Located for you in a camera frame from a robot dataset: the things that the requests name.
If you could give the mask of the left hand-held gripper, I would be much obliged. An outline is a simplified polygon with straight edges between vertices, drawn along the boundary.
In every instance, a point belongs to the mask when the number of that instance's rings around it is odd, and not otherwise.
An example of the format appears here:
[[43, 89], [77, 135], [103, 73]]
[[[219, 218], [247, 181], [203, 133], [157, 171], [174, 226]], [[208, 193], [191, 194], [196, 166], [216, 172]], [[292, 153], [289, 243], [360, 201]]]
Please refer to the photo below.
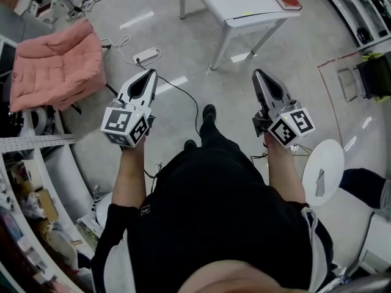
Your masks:
[[118, 99], [106, 108], [101, 124], [101, 132], [111, 143], [135, 148], [148, 135], [155, 120], [149, 106], [155, 99], [157, 81], [156, 70], [149, 69], [134, 75], [122, 85]]

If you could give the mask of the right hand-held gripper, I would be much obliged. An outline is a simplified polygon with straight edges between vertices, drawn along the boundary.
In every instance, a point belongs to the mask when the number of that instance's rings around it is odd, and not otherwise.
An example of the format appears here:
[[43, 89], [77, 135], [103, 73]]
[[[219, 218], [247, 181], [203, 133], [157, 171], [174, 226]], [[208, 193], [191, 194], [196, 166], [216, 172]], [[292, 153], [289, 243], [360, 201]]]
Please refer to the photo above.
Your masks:
[[253, 117], [257, 136], [269, 132], [284, 148], [289, 148], [315, 131], [308, 110], [297, 100], [290, 100], [286, 85], [275, 75], [254, 70], [252, 82], [258, 102], [267, 107]]

